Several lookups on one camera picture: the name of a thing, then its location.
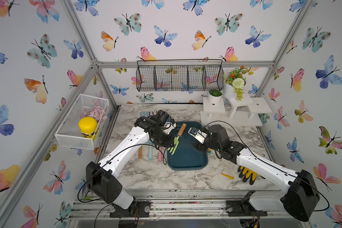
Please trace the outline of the light blue rake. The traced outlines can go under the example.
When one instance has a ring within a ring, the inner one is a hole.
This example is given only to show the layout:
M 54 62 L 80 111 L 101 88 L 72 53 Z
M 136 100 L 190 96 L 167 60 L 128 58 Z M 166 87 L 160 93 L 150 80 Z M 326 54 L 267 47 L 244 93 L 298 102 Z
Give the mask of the light blue rake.
M 151 142 L 151 140 L 149 140 L 148 144 L 149 144 L 148 159 L 152 160 L 153 159 L 153 143 Z

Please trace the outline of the green fork wooden handle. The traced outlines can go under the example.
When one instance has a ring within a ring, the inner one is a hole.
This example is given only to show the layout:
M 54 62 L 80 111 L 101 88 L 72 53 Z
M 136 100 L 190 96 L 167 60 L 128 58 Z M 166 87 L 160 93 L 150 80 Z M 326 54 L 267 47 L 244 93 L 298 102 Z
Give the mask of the green fork wooden handle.
M 179 144 L 179 138 L 182 136 L 184 130 L 186 129 L 186 126 L 187 124 L 186 123 L 183 123 L 180 130 L 178 131 L 178 134 L 177 136 L 175 137 L 174 139 L 174 146 L 172 148 L 169 148 L 168 152 L 171 154 L 171 155 L 174 155 L 175 151 L 176 151 L 176 148 Z

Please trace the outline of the purple tool pink handle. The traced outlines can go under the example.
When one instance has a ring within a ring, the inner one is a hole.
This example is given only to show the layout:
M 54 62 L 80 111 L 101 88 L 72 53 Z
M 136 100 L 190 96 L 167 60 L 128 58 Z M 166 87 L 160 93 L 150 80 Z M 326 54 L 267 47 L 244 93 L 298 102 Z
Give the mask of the purple tool pink handle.
M 158 149 L 158 162 L 163 161 L 162 147 Z

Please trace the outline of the teal plastic storage box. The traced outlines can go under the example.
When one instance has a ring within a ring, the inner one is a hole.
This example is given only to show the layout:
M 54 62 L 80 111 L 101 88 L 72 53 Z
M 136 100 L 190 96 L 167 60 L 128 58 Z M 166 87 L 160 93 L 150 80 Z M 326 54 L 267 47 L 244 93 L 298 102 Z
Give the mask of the teal plastic storage box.
M 177 126 L 171 131 L 171 134 L 177 136 L 184 122 L 176 122 Z M 191 127 L 201 129 L 201 124 L 195 121 L 185 122 L 186 128 L 179 138 L 179 145 L 175 153 L 167 153 L 167 164 L 174 171 L 194 171 L 201 170 L 208 165 L 207 152 L 198 151 L 193 144 L 198 141 L 188 134 Z

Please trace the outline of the purple rake pink handle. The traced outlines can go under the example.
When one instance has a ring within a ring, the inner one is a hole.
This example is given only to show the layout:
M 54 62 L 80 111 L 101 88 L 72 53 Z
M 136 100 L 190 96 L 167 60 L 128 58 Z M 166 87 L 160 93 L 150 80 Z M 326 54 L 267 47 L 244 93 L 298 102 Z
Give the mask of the purple rake pink handle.
M 149 116 L 154 116 L 157 114 L 157 111 L 152 111 L 152 112 L 149 112 Z

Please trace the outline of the light blue fork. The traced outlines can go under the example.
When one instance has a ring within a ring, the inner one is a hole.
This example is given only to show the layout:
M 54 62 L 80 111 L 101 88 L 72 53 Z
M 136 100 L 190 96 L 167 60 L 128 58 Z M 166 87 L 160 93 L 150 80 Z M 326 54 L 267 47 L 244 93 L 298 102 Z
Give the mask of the light blue fork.
M 150 112 L 140 112 L 140 117 L 149 117 L 150 116 Z

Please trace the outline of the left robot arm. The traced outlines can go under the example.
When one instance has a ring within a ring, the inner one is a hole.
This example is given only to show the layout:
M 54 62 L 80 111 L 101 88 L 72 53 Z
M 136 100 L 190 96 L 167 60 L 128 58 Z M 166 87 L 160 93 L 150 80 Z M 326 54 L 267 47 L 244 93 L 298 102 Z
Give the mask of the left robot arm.
M 134 205 L 135 198 L 123 189 L 118 176 L 139 148 L 149 140 L 157 148 L 173 147 L 175 136 L 171 135 L 171 131 L 176 126 L 175 120 L 161 110 L 153 116 L 138 118 L 126 138 L 108 156 L 87 165 L 86 186 L 107 204 L 129 209 Z

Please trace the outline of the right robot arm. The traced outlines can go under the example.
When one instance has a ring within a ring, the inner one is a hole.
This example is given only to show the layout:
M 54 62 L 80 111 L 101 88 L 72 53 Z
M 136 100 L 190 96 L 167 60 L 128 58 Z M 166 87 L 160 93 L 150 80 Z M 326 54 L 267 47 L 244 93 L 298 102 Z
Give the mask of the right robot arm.
M 212 149 L 221 157 L 236 165 L 247 168 L 277 186 L 283 193 L 281 198 L 255 196 L 249 204 L 257 211 L 285 211 L 302 222 L 308 222 L 320 200 L 320 193 L 311 173 L 299 172 L 278 164 L 251 151 L 244 143 L 230 140 L 227 131 L 219 124 L 208 129 L 192 127 L 188 134 L 198 143 L 199 151 Z

